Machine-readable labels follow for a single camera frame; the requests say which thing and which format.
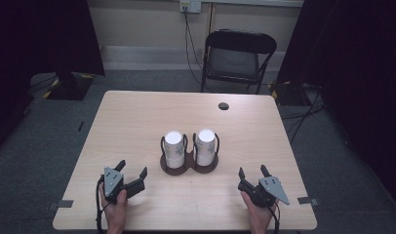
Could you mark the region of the black folding chair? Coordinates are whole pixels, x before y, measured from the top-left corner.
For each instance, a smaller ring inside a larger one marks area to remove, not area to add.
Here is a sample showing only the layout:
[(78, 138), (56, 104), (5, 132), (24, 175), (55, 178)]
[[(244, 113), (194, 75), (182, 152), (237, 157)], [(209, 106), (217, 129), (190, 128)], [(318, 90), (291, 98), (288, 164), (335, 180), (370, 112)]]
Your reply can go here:
[(266, 67), (277, 49), (271, 36), (252, 31), (219, 29), (205, 40), (201, 91), (208, 80), (256, 85), (259, 93)]

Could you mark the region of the black stand base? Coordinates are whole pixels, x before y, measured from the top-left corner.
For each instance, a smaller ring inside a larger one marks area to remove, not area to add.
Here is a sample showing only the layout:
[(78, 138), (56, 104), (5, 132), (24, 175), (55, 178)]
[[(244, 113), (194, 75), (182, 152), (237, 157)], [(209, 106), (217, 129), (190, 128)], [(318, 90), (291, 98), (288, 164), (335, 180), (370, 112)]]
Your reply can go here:
[(304, 89), (291, 83), (272, 83), (269, 85), (271, 96), (277, 105), (282, 106), (310, 106), (311, 101)]
[(89, 74), (57, 72), (56, 79), (43, 95), (46, 99), (83, 100), (94, 77)]

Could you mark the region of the dark curtain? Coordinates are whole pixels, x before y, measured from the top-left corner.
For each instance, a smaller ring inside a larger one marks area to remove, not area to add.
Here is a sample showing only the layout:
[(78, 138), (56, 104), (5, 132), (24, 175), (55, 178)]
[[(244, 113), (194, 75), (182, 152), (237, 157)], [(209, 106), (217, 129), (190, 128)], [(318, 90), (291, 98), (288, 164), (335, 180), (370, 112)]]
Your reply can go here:
[(278, 80), (321, 87), (396, 201), (396, 0), (304, 0)]
[(88, 0), (0, 0), (0, 144), (51, 72), (104, 73)]

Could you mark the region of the grey tape strip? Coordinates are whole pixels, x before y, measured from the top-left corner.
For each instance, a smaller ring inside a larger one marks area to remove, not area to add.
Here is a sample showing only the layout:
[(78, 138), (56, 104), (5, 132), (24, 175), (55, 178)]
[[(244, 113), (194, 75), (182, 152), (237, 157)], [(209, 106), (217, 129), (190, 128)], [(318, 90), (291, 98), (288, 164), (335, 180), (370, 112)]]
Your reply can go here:
[(73, 205), (72, 200), (60, 200), (54, 203), (51, 203), (48, 206), (48, 209), (51, 211), (56, 211), (58, 208), (71, 208)]
[(310, 204), (312, 207), (319, 205), (319, 201), (316, 198), (299, 197), (297, 200), (300, 205)]

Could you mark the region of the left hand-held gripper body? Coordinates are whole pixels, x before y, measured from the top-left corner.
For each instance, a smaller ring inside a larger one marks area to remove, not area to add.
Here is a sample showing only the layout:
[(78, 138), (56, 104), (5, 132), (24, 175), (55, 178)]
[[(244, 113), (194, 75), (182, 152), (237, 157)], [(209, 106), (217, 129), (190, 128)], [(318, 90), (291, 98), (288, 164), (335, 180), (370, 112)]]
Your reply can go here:
[(103, 192), (108, 203), (115, 204), (121, 190), (127, 191), (127, 198), (139, 194), (145, 189), (144, 180), (139, 177), (127, 184), (124, 183), (124, 175), (114, 169), (106, 167), (103, 176)]

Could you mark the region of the person's left hand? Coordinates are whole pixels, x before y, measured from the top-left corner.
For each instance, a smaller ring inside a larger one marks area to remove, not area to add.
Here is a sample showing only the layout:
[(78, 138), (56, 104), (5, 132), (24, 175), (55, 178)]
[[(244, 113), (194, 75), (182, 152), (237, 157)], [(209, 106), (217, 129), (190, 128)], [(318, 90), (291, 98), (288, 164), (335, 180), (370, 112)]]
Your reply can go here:
[(115, 204), (109, 204), (103, 192), (103, 189), (99, 191), (101, 197), (101, 206), (105, 212), (105, 217), (108, 227), (111, 226), (122, 226), (125, 227), (126, 222), (126, 210), (128, 206), (127, 191), (121, 190), (117, 196), (117, 202)]

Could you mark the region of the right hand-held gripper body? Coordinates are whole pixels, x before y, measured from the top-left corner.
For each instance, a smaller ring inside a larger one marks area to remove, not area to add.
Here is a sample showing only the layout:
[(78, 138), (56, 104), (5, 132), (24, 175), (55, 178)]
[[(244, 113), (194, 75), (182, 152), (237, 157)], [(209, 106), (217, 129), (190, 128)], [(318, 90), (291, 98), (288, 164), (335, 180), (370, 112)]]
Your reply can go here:
[(281, 181), (273, 175), (261, 177), (258, 180), (258, 185), (252, 185), (245, 178), (241, 178), (238, 189), (245, 192), (252, 203), (260, 208), (272, 207), (277, 200), (286, 205), (290, 204)]

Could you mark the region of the dark brown double cup holder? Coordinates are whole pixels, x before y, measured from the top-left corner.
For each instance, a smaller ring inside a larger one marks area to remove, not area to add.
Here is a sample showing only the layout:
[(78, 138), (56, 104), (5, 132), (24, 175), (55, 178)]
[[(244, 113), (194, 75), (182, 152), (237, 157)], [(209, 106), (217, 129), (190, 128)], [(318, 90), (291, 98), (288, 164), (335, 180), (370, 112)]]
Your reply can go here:
[(184, 140), (184, 164), (177, 168), (177, 169), (171, 169), (167, 166), (166, 163), (166, 157), (165, 157), (165, 152), (164, 152), (164, 136), (161, 138), (160, 146), (161, 146), (161, 151), (162, 151), (162, 156), (160, 158), (160, 165), (161, 169), (168, 175), (171, 176), (178, 176), (183, 173), (185, 173), (188, 169), (193, 169), (195, 172), (201, 173), (201, 174), (207, 174), (212, 172), (218, 165), (218, 152), (219, 152), (219, 137), (216, 135), (216, 140), (215, 140), (215, 157), (214, 161), (211, 165), (202, 167), (197, 164), (197, 146), (196, 146), (196, 139), (198, 134), (194, 133), (192, 137), (192, 143), (193, 147), (190, 152), (187, 152), (187, 144), (188, 144), (188, 138), (186, 135), (183, 135), (183, 140)]

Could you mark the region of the white wall socket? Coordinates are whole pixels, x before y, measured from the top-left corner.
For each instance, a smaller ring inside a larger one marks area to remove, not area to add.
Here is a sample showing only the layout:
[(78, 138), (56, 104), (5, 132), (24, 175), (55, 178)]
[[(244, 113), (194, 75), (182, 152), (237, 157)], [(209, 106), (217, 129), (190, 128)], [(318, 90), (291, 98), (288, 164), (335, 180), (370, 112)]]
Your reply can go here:
[(179, 10), (182, 13), (200, 14), (202, 2), (200, 0), (179, 0)]

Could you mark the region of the white paper cup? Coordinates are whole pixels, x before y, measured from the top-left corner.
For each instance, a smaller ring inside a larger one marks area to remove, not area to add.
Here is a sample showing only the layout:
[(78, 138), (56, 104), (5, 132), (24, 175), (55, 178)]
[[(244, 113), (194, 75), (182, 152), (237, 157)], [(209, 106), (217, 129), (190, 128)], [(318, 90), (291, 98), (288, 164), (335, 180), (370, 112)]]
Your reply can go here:
[(215, 132), (210, 129), (203, 129), (198, 133), (196, 139), (197, 164), (202, 167), (213, 163), (215, 157)]
[(164, 152), (169, 168), (177, 169), (184, 164), (184, 140), (180, 132), (170, 131), (165, 134)]

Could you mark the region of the person's right hand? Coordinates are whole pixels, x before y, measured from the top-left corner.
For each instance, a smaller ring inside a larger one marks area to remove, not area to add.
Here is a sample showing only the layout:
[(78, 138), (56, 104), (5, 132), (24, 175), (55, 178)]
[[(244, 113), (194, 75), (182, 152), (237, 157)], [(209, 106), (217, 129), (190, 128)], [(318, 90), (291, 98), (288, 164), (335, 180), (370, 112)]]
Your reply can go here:
[(268, 208), (260, 208), (253, 204), (250, 196), (246, 192), (241, 192), (241, 196), (248, 209), (251, 228), (254, 230), (267, 229), (272, 218), (272, 212), (276, 210), (276, 206), (273, 206), (271, 210)]

